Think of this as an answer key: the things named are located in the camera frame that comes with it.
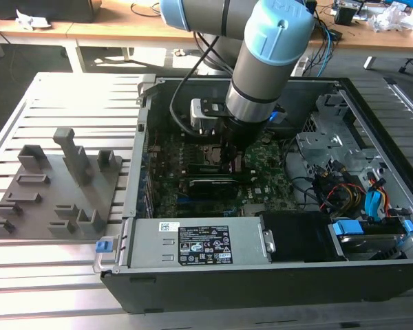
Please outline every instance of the power supply label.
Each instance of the power supply label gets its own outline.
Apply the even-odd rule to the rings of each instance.
[[[179,227],[179,264],[216,265],[233,263],[227,225]]]

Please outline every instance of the blue cable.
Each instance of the blue cable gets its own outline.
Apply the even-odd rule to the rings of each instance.
[[[323,65],[319,69],[317,77],[320,77],[324,69],[326,68],[326,65],[328,64],[329,53],[330,53],[330,34],[329,34],[328,29],[325,28],[325,30],[326,30],[326,34],[328,35],[328,49],[326,50],[326,55],[324,56],[324,62],[323,62]]]

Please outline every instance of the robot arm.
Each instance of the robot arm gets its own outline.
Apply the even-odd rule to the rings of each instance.
[[[313,15],[296,0],[161,0],[166,24],[243,39],[226,108],[224,145],[244,151],[277,105],[296,62],[307,48]],[[233,159],[233,151],[226,158]]]

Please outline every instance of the slotted metal surface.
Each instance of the slotted metal surface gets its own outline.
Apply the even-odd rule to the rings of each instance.
[[[413,166],[413,109],[384,79],[358,79],[352,82]],[[372,146],[372,141],[358,121],[355,126],[364,142]]]
[[[61,153],[51,143],[55,127],[72,126],[77,144],[82,143],[87,154],[110,148],[123,157],[107,229],[107,235],[118,234],[140,80],[141,76],[133,75],[39,74],[0,146],[0,198],[19,167],[19,148],[41,144],[49,153]],[[326,330],[352,321],[360,322],[362,329],[400,329],[401,325],[413,329],[413,290],[383,303],[132,316],[122,311],[93,273],[94,256],[91,241],[0,241],[0,330],[301,329],[299,325]],[[200,287],[220,289],[208,283]]]
[[[25,144],[61,154],[57,127],[72,127],[88,155],[113,149],[123,158],[107,227],[120,232],[127,174],[139,106],[139,75],[39,74],[16,112],[11,136],[0,146],[0,199],[20,167]],[[0,319],[91,314],[122,310],[94,274],[93,241],[0,241]],[[105,260],[112,261],[113,255]]]

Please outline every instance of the motherboard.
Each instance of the motherboard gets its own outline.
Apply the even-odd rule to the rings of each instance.
[[[269,134],[236,159],[232,175],[217,172],[219,144],[187,143],[184,134],[150,140],[149,217],[252,217],[268,210],[297,209],[279,143]]]

